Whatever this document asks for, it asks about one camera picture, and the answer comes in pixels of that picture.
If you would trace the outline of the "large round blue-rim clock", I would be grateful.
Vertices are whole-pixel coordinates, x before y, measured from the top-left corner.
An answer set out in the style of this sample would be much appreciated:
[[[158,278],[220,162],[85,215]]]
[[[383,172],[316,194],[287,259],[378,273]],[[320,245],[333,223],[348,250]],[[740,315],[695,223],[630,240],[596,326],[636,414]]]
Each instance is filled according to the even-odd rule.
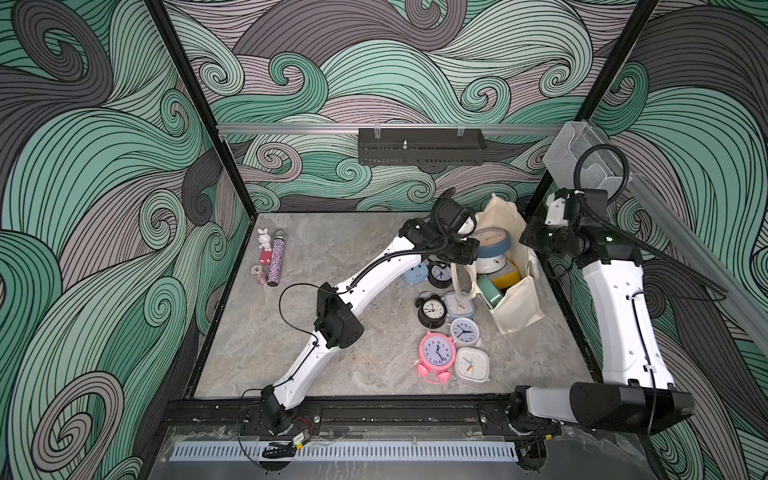
[[[499,227],[488,227],[477,230],[472,235],[479,242],[478,258],[495,258],[505,255],[512,247],[510,233]]]

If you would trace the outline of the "green round alarm clock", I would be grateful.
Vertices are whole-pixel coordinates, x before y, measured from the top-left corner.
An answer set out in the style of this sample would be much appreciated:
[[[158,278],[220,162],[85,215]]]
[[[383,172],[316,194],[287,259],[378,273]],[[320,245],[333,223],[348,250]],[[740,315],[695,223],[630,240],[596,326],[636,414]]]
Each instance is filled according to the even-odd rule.
[[[503,300],[504,294],[486,275],[482,275],[477,279],[477,285],[488,307],[491,310],[495,310]]]

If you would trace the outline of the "yellow rectangular alarm clock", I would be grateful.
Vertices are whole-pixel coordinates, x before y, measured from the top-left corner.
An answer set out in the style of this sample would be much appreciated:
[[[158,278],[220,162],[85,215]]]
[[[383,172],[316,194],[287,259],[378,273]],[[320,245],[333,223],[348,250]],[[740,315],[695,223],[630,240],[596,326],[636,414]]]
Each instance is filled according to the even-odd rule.
[[[500,289],[508,289],[521,281],[521,273],[517,266],[507,260],[507,265],[498,272],[488,274],[492,282]]]

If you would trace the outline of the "floral canvas tote bag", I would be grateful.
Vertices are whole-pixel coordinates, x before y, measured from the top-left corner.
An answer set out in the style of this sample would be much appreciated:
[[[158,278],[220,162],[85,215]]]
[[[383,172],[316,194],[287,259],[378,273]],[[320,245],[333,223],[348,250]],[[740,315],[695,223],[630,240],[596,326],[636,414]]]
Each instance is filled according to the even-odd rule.
[[[514,203],[497,196],[476,220],[477,259],[450,266],[453,290],[463,300],[481,299],[501,334],[521,331],[545,317],[536,288],[539,261],[520,242],[527,224]]]

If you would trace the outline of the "silver twin-bell alarm clock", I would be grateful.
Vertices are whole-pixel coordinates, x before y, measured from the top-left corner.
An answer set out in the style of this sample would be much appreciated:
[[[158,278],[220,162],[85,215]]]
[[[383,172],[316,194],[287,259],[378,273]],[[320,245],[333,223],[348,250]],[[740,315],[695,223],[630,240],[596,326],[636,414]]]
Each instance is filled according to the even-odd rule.
[[[479,257],[475,262],[475,268],[478,274],[491,274],[502,270],[507,265],[507,258],[504,254],[494,257]]]

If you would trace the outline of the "small black alarm clock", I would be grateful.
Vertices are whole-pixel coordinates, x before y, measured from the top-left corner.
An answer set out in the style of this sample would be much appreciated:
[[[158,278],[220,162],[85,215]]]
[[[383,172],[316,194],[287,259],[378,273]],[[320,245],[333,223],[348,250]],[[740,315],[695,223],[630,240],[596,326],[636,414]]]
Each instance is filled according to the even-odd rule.
[[[447,289],[453,284],[451,267],[444,262],[432,262],[427,265],[428,281],[437,289]]]

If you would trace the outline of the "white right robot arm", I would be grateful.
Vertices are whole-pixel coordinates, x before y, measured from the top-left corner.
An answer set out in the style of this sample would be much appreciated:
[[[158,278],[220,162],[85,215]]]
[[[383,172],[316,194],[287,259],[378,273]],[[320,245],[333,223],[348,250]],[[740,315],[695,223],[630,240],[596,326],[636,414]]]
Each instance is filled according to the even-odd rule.
[[[596,224],[573,227],[534,219],[520,237],[538,252],[568,255],[594,303],[602,343],[602,380],[518,392],[529,416],[588,429],[653,435],[695,413],[666,367],[654,334],[639,248]]]

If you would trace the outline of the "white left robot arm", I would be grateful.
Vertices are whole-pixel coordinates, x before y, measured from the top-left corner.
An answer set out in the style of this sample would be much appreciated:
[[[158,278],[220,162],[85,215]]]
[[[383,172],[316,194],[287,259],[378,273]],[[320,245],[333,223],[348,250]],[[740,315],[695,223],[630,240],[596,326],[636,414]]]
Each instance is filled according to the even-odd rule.
[[[309,387],[329,361],[353,345],[364,332],[358,316],[397,277],[430,255],[467,265],[477,259],[478,242],[470,238],[473,220],[457,227],[416,218],[406,221],[386,248],[362,270],[332,286],[315,288],[316,320],[297,359],[276,383],[260,391],[260,407],[272,434],[287,431]]]

